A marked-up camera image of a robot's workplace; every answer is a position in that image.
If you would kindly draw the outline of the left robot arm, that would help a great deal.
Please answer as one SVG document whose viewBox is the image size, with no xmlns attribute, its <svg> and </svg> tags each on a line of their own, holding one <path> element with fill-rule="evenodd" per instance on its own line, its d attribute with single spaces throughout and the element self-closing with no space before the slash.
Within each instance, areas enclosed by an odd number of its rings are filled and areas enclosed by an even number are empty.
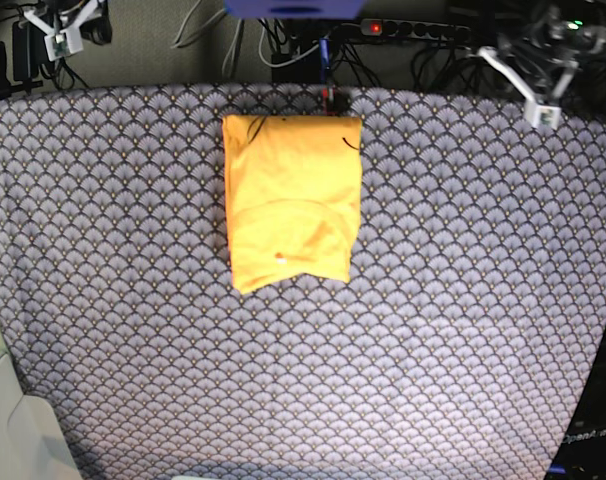
<svg viewBox="0 0 606 480">
<path fill-rule="evenodd" d="M 503 1 L 497 56 L 541 99 L 559 100 L 606 46 L 606 1 Z"/>
</svg>

